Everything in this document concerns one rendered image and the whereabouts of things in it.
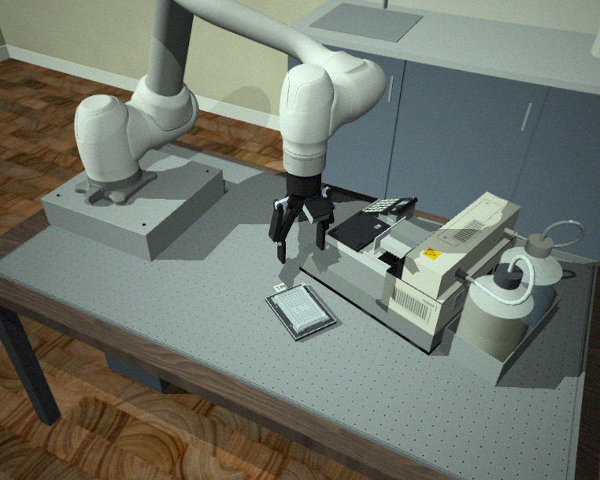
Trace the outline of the white flexible hose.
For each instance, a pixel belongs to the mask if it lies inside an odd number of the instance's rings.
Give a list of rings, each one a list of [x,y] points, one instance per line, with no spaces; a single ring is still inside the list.
[[[471,283],[475,284],[481,290],[483,290],[485,293],[487,293],[488,295],[493,297],[495,300],[497,300],[505,305],[521,305],[530,297],[530,295],[533,291],[533,288],[535,286],[535,269],[534,269],[534,266],[533,266],[531,260],[528,257],[526,257],[525,255],[517,255],[512,259],[512,261],[509,265],[509,268],[508,268],[508,272],[513,272],[513,268],[518,260],[524,260],[525,263],[527,264],[528,269],[529,269],[530,281],[529,281],[528,289],[527,289],[525,295],[516,301],[509,301],[509,300],[499,297],[498,295],[496,295],[492,291],[490,291],[488,288],[486,288],[484,285],[482,285],[481,283],[479,283],[478,281],[476,281],[475,279],[473,279],[472,277],[470,277],[468,275],[465,277],[465,279],[467,279]]]
[[[577,239],[575,239],[575,240],[573,240],[573,241],[571,241],[571,242],[567,242],[567,243],[563,243],[563,244],[554,244],[553,248],[559,248],[559,247],[571,246],[571,245],[573,245],[573,244],[575,244],[575,243],[579,242],[579,241],[580,241],[580,240],[581,240],[581,239],[584,237],[584,235],[585,235],[585,233],[586,233],[586,231],[585,231],[585,227],[584,227],[584,226],[583,226],[581,223],[579,223],[579,222],[576,222],[576,221],[573,221],[573,220],[562,220],[562,221],[559,221],[559,222],[556,222],[556,223],[552,223],[552,224],[551,224],[549,227],[547,227],[547,228],[544,230],[544,232],[541,234],[541,237],[540,237],[539,241],[540,241],[540,242],[542,242],[542,241],[543,241],[543,239],[544,239],[544,237],[545,237],[545,235],[546,235],[546,233],[547,233],[548,231],[550,231],[552,228],[554,228],[554,227],[556,227],[556,226],[558,226],[558,225],[562,225],[562,224],[574,224],[574,225],[576,225],[577,227],[579,227],[579,228],[580,228],[580,230],[581,230],[581,234],[580,234],[580,236],[579,236]],[[524,240],[524,241],[527,241],[527,240],[528,240],[527,238],[525,238],[525,237],[523,237],[523,236],[521,236],[521,235],[519,235],[519,234],[516,234],[516,233],[514,233],[514,234],[513,234],[513,236],[515,236],[515,237],[517,237],[517,238],[520,238],[520,239],[522,239],[522,240]]]

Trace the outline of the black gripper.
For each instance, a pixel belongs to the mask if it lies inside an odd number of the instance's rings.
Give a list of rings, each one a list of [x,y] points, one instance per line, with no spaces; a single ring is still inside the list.
[[[273,201],[272,221],[269,228],[269,237],[277,244],[277,258],[282,264],[286,264],[286,237],[291,229],[294,219],[303,211],[303,197],[323,195],[324,199],[331,199],[332,190],[327,186],[321,187],[321,176],[315,175],[312,177],[299,177],[287,172],[287,194],[284,199]],[[299,197],[302,196],[302,197]],[[285,206],[287,207],[285,208]],[[283,216],[283,211],[286,213]],[[333,210],[329,218],[317,223],[317,240],[316,245],[320,250],[324,250],[325,232],[329,228],[330,223],[334,223]]]

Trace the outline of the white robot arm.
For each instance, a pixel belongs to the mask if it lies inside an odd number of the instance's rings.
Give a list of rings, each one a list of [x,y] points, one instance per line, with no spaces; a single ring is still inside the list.
[[[198,120],[198,101],[183,82],[194,15],[303,64],[287,73],[280,96],[283,167],[292,175],[322,173],[328,139],[372,110],[386,90],[377,63],[331,51],[235,0],[155,0],[148,74],[131,101],[98,94],[77,107],[75,136],[87,179],[74,188],[85,203],[126,204],[157,179],[156,172],[140,169],[139,160]]]

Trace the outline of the white plastic bottle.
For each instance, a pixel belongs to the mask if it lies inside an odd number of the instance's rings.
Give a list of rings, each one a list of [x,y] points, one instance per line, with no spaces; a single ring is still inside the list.
[[[476,280],[499,297],[516,301],[527,291],[520,284],[524,273],[516,265],[508,272],[509,265],[501,263],[494,275]],[[533,307],[532,295],[521,305],[505,305],[471,283],[456,334],[503,363],[518,346]]]

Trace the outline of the clear plastic bottle with blue liquid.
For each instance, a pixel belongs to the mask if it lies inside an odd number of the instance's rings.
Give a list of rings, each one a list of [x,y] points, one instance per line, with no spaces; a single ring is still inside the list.
[[[528,237],[525,247],[514,247],[507,249],[501,257],[501,263],[511,263],[512,259],[523,254],[531,259],[535,269],[535,286],[531,293],[534,300],[534,307],[529,316],[527,325],[534,326],[544,317],[554,296],[557,286],[563,275],[561,265],[550,255],[554,246],[553,240],[546,236],[540,242],[541,234],[531,234]],[[518,260],[516,265],[521,268],[524,275],[520,282],[522,286],[528,289],[530,275],[527,264],[524,260]]]

